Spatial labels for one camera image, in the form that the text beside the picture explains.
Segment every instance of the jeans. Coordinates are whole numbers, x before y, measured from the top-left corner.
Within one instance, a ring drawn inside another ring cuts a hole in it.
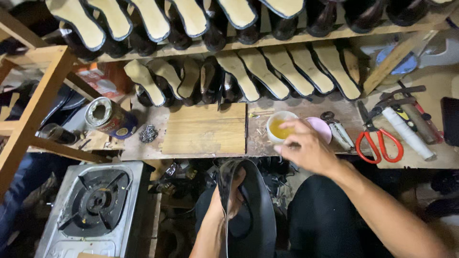
[[[206,190],[196,203],[196,233],[214,189]],[[278,251],[277,257],[363,257],[354,214],[349,198],[332,180],[319,175],[309,177],[288,207],[290,251]],[[238,228],[238,216],[229,221],[230,229]]]
[[[79,162],[52,153],[27,152],[24,154],[10,188],[5,193],[3,204],[0,206],[0,257],[5,254],[14,218],[22,202],[33,190],[46,182],[51,172],[54,172],[56,177],[62,178],[68,166],[76,165]]]

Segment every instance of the red handle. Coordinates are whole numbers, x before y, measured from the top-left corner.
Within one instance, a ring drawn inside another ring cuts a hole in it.
[[[364,135],[365,135],[365,138],[367,138],[367,141],[368,143],[370,143],[370,146],[371,146],[371,149],[373,150],[373,152],[375,153],[376,155],[376,160],[369,160],[367,159],[367,157],[365,157],[365,155],[362,153],[362,151],[360,150],[360,143],[362,142],[362,139],[364,138]],[[376,148],[376,145],[375,143],[373,142],[373,140],[371,139],[370,137],[370,134],[369,132],[361,132],[358,137],[357,137],[357,141],[355,141],[355,150],[357,151],[357,154],[366,162],[368,163],[371,163],[371,164],[378,164],[379,162],[381,162],[381,155],[379,154],[379,150]]]
[[[378,140],[379,140],[379,148],[381,149],[381,153],[384,159],[392,163],[399,162],[403,157],[403,146],[400,143],[400,141],[398,141],[397,138],[392,136],[392,134],[388,133],[384,129],[379,129],[377,134],[378,134]],[[387,155],[386,146],[384,145],[384,138],[382,137],[383,134],[389,137],[392,141],[394,141],[395,145],[397,146],[398,154],[397,154],[397,157],[395,157],[394,159],[389,158],[389,156]]]

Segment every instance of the wooden rack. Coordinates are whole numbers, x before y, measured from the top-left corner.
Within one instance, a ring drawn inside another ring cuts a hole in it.
[[[453,12],[459,1],[454,2],[445,8],[433,7],[430,13],[421,21],[413,26],[400,27],[390,21],[383,21],[382,24],[370,33],[357,34],[349,29],[345,24],[337,25],[337,29],[327,37],[315,38],[300,29],[292,39],[280,41],[274,39],[269,34],[264,34],[262,38],[253,45],[243,45],[235,42],[234,38],[229,38],[229,43],[224,50],[235,50],[241,48],[260,47],[267,45],[279,45],[297,42],[306,42],[323,39],[348,38],[356,36],[389,34],[389,33],[410,33],[403,42],[400,42],[392,53],[372,72],[364,82],[364,92],[362,97],[368,95],[390,72],[391,70],[415,47],[426,44],[439,30],[448,29],[445,19]],[[41,38],[31,32],[26,26],[11,16],[5,10],[0,9],[0,30],[16,38],[29,50],[20,56],[1,56],[0,57],[0,81],[3,81],[9,71],[14,67],[22,68],[43,68],[47,67],[46,72],[40,81],[34,95],[24,110],[19,121],[0,122],[0,135],[9,136],[3,152],[0,154],[0,200],[8,189],[13,175],[22,159],[28,146],[35,146],[47,151],[57,153],[66,157],[90,161],[108,162],[109,160],[72,149],[67,146],[59,145],[54,142],[44,140],[35,136],[40,122],[49,110],[50,104],[55,97],[62,82],[71,81],[78,93],[92,100],[100,96],[94,89],[87,85],[82,79],[71,72],[74,64],[84,63],[71,53],[67,46],[48,46]],[[188,55],[208,52],[202,41],[195,41],[186,50],[175,50],[168,45],[158,46],[159,50],[149,57],[140,57],[137,54],[127,54],[118,59],[110,58],[104,54],[97,58],[95,62],[112,62],[119,60],[132,60],[141,58]]]
[[[5,79],[14,67],[33,63],[38,59],[49,63],[49,65],[21,118],[18,121],[0,122],[0,135],[9,136],[8,142],[0,154],[0,200],[3,199],[3,195],[8,189],[14,173],[29,146],[88,162],[110,162],[105,157],[72,149],[35,136],[41,121],[47,115],[58,90],[66,78],[76,84],[80,89],[79,92],[84,92],[86,97],[94,99],[100,96],[97,91],[74,73],[71,73],[77,58],[67,46],[50,46],[29,50],[21,59],[10,59],[6,56],[1,56],[0,82]]]

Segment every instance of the scissors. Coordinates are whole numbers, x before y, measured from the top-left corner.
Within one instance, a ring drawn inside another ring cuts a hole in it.
[[[373,121],[370,118],[370,116],[368,115],[368,111],[365,108],[365,105],[363,104],[363,102],[358,101],[357,102],[357,107],[358,107],[358,111],[360,112],[360,116],[362,117],[362,119],[364,121],[366,121],[365,124],[364,124],[364,126],[366,127],[366,130],[361,132],[358,135],[357,141],[355,142],[355,149],[356,149],[358,155],[364,161],[366,161],[368,163],[371,163],[371,164],[378,164],[379,162],[381,162],[381,155],[379,154],[379,151],[376,148],[375,143],[373,142],[373,140],[370,137],[370,132],[376,132],[378,134],[379,148],[381,148],[381,154],[384,157],[384,159],[387,160],[388,162],[392,162],[392,163],[400,161],[402,159],[402,157],[403,157],[403,146],[400,143],[400,141],[397,140],[397,138],[395,138],[392,134],[388,133],[386,130],[378,129],[373,125]],[[389,137],[395,143],[395,145],[397,146],[398,154],[397,154],[397,157],[395,157],[394,159],[389,158],[389,156],[387,155],[386,146],[384,145],[383,135]],[[367,159],[365,157],[365,155],[363,155],[362,151],[360,150],[360,143],[362,142],[362,139],[364,138],[364,136],[365,136],[365,138],[367,138],[367,141],[370,144],[371,149],[373,150],[373,152],[376,155],[376,160],[374,160],[374,161]]]
[[[332,111],[323,112],[320,115],[320,119],[327,122],[333,137],[344,150],[351,151],[355,147],[343,125],[341,125],[339,120],[335,119],[335,114]]]

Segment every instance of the yellow glue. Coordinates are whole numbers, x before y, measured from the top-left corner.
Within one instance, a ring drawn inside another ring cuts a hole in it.
[[[288,127],[285,129],[279,128],[279,125],[283,124],[284,122],[285,120],[283,119],[273,119],[273,121],[269,125],[269,130],[271,131],[271,133],[279,139],[285,139],[290,134],[293,134],[295,132],[293,127]]]

